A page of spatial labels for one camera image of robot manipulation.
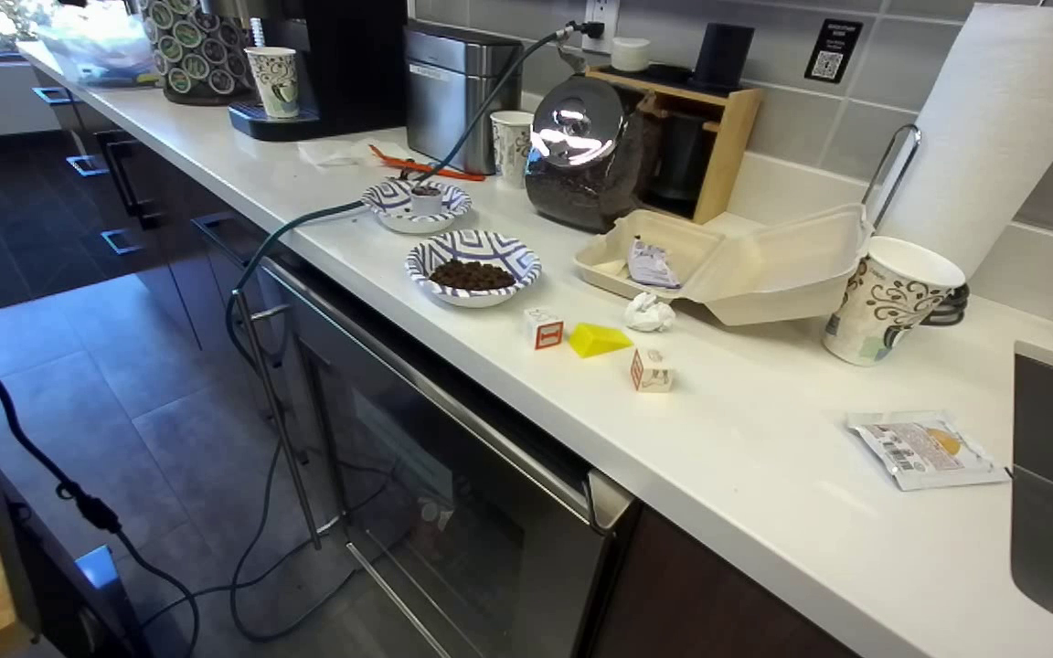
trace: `wall outlet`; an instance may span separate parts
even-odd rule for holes
[[[587,51],[605,51],[607,55],[618,13],[621,13],[621,0],[588,0],[587,2],[587,22],[605,22],[605,36],[599,39],[587,36]]]

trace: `wrapped snack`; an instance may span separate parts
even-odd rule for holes
[[[899,490],[996,487],[1011,475],[939,412],[850,418]]]
[[[630,276],[639,286],[682,290],[665,250],[646,245],[639,235],[634,236],[634,250],[630,250]]]
[[[567,336],[565,317],[549,307],[526,307],[524,321],[531,329],[533,349],[555,348]]]

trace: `plate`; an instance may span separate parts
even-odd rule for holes
[[[392,235],[440,235],[467,211],[467,192],[435,180],[389,180],[365,192],[365,211]]]
[[[492,230],[451,230],[423,241],[410,252],[410,270],[412,280],[445,307],[499,307],[540,276],[524,241]]]

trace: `paper towel roll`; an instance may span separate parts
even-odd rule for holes
[[[917,124],[883,235],[972,273],[1053,163],[1053,7],[977,2]]]

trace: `dishwasher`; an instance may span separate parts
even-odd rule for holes
[[[270,380],[343,509],[326,541],[423,655],[580,655],[638,502],[304,259],[265,280]]]

